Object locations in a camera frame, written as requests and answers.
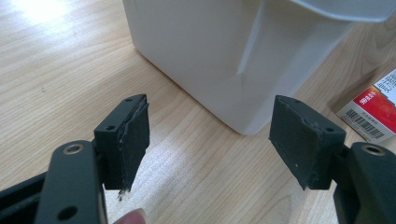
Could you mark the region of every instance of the finger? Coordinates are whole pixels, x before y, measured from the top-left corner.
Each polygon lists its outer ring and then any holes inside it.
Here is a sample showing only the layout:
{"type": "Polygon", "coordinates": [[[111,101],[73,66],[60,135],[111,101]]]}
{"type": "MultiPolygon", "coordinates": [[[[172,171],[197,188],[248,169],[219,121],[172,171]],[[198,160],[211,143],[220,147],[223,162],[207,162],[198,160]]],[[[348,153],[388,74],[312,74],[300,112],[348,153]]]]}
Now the finger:
{"type": "Polygon", "coordinates": [[[117,220],[114,224],[146,224],[146,213],[139,208],[127,213],[125,216],[117,220]]]}

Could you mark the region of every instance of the wooden table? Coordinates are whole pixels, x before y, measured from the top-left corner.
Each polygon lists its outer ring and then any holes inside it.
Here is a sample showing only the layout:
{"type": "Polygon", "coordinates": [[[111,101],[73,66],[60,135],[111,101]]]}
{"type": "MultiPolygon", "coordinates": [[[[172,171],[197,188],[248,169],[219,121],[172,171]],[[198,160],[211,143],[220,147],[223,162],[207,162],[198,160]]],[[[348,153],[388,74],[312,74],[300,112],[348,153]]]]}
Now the wooden table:
{"type": "MultiPolygon", "coordinates": [[[[302,191],[269,125],[234,132],[136,51],[121,0],[1,1],[0,43],[0,189],[45,172],[56,147],[92,140],[119,101],[146,93],[151,145],[131,193],[106,193],[110,223],[138,207],[148,223],[337,222],[334,184],[302,191]]],[[[361,138],[334,112],[395,66],[396,16],[360,24],[295,97],[350,146],[361,138]]]]}

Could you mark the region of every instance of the red label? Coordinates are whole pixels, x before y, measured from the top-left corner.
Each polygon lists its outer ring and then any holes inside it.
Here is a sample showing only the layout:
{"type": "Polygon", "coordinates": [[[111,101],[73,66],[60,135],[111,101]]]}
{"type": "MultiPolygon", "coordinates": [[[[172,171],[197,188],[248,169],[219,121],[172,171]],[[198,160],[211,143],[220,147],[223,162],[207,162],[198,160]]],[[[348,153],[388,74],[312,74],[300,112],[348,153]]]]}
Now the red label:
{"type": "Polygon", "coordinates": [[[371,86],[353,101],[396,133],[396,108],[378,89],[371,86]]]}

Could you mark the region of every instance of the black plastic bracket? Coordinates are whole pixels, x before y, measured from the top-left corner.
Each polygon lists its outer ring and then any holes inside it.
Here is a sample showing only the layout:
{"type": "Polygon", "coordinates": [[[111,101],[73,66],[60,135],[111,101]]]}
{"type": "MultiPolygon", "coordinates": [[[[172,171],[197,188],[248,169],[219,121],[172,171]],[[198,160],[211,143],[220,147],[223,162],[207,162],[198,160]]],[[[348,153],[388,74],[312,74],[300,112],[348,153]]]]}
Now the black plastic bracket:
{"type": "Polygon", "coordinates": [[[58,147],[49,170],[0,192],[0,223],[107,223],[103,193],[130,190],[149,146],[145,94],[123,100],[92,142],[58,147]]]}
{"type": "Polygon", "coordinates": [[[303,102],[276,97],[270,140],[303,189],[328,189],[334,180],[342,224],[395,223],[396,156],[369,143],[348,148],[345,137],[303,102]]]}

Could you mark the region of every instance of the barcode sticker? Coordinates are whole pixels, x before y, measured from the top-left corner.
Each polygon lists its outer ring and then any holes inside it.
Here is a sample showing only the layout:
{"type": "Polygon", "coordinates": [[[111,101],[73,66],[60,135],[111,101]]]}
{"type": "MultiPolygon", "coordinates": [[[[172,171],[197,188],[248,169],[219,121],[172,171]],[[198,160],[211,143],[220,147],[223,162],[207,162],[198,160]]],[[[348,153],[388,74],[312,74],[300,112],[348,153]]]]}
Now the barcode sticker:
{"type": "Polygon", "coordinates": [[[338,111],[337,116],[349,124],[367,142],[379,143],[394,135],[393,131],[353,101],[338,111]]]}
{"type": "Polygon", "coordinates": [[[384,134],[381,133],[381,131],[379,131],[369,121],[367,121],[367,119],[364,119],[362,116],[356,113],[356,111],[354,111],[353,109],[348,110],[346,112],[346,115],[349,116],[358,125],[360,125],[366,133],[370,134],[371,137],[378,139],[384,136],[384,134]]]}

